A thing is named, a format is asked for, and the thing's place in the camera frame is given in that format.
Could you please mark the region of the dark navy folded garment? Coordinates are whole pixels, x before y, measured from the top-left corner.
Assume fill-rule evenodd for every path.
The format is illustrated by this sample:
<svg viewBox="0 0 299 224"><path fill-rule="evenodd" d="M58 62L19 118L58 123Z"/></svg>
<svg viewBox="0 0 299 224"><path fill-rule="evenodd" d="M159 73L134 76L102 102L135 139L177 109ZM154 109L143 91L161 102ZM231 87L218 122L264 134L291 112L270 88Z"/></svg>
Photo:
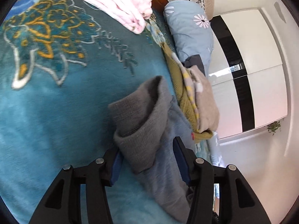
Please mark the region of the dark navy folded garment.
<svg viewBox="0 0 299 224"><path fill-rule="evenodd" d="M205 75L205 68L200 55L192 55L182 62L182 64L186 68L197 66L198 69Z"/></svg>

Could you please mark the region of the teal floral bed blanket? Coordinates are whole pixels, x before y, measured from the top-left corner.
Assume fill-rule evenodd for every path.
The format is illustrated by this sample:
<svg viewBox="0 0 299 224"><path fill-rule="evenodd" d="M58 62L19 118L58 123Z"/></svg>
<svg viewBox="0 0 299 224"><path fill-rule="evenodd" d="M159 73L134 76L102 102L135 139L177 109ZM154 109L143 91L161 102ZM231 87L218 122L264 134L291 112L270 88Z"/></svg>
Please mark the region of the teal floral bed blanket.
<svg viewBox="0 0 299 224"><path fill-rule="evenodd" d="M167 40L145 22L134 34L84 0L16 1L1 25L1 223L30 223L61 169L119 149L109 104L156 76L177 102ZM105 191L113 223L180 223L125 157Z"/></svg>

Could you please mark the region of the white black striped wardrobe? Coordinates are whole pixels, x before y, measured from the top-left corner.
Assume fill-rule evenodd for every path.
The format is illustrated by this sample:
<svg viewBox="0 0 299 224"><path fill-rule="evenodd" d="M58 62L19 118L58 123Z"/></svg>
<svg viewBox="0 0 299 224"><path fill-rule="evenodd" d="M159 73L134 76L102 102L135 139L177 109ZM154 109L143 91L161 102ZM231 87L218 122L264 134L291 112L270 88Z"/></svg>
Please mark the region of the white black striped wardrobe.
<svg viewBox="0 0 299 224"><path fill-rule="evenodd" d="M211 28L209 81L220 112L218 136L229 138L286 117L283 62L262 13L252 9L218 15Z"/></svg>

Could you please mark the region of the green hanging plant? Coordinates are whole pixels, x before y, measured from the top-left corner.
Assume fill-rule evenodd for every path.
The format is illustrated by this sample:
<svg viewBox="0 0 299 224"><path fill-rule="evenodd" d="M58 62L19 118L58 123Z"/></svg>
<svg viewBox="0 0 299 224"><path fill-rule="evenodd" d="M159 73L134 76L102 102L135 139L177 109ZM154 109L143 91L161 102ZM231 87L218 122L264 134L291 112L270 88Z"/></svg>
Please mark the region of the green hanging plant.
<svg viewBox="0 0 299 224"><path fill-rule="evenodd" d="M277 131L281 131L280 121L274 121L267 125L267 131L274 135Z"/></svg>

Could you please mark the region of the light blue floral quilt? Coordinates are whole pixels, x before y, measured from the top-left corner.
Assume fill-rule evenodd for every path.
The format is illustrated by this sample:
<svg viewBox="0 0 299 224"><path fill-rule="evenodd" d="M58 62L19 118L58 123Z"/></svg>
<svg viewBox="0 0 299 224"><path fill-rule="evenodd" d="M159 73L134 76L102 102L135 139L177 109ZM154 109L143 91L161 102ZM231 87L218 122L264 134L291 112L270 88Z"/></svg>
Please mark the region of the light blue floral quilt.
<svg viewBox="0 0 299 224"><path fill-rule="evenodd" d="M175 0L164 8L164 16L173 36L176 52L181 62L199 55L204 74L208 76L213 51L213 32L202 7L193 2Z"/></svg>

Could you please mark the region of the beige folded garment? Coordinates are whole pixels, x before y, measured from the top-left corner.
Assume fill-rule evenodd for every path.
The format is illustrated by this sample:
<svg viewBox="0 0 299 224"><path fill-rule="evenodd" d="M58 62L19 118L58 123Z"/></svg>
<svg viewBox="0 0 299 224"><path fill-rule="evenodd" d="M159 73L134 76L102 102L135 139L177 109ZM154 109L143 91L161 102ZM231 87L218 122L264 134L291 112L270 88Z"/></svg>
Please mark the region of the beige folded garment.
<svg viewBox="0 0 299 224"><path fill-rule="evenodd" d="M175 53L172 53L171 57L181 69L187 95L196 114L197 131L216 131L220 115L209 80L197 66L186 68Z"/></svg>

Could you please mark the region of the olive yellow folded garment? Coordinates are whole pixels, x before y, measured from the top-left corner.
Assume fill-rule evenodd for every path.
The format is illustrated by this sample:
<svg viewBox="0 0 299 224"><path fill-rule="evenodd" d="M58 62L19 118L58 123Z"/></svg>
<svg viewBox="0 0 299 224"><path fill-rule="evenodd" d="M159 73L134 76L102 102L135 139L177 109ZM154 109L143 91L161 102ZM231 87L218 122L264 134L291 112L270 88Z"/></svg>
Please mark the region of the olive yellow folded garment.
<svg viewBox="0 0 299 224"><path fill-rule="evenodd" d="M187 90L186 86L184 85L184 79L181 69L179 68L179 65L175 62L175 60L172 59L171 54L173 51L171 50L171 48L169 48L167 43L162 42L160 45L163 50L167 66L171 75L171 80L173 83L178 105L191 125L195 143L199 143L201 140L207 140L212 138L213 133L211 130L206 130L202 133L199 133L197 131L196 114L194 112L194 107L192 106L191 101L189 100L189 97L187 95Z"/></svg>

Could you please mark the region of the grey knit sweater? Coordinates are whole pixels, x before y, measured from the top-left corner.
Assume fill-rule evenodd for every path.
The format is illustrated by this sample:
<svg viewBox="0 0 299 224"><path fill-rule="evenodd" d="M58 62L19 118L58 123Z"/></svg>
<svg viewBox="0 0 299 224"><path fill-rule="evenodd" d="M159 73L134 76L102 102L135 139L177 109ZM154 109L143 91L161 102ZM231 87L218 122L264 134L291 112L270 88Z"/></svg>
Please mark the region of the grey knit sweater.
<svg viewBox="0 0 299 224"><path fill-rule="evenodd" d="M113 139L138 180L172 218L186 223L190 204L173 153L180 137L194 150L191 126L163 76L156 76L130 95L109 104L116 125Z"/></svg>

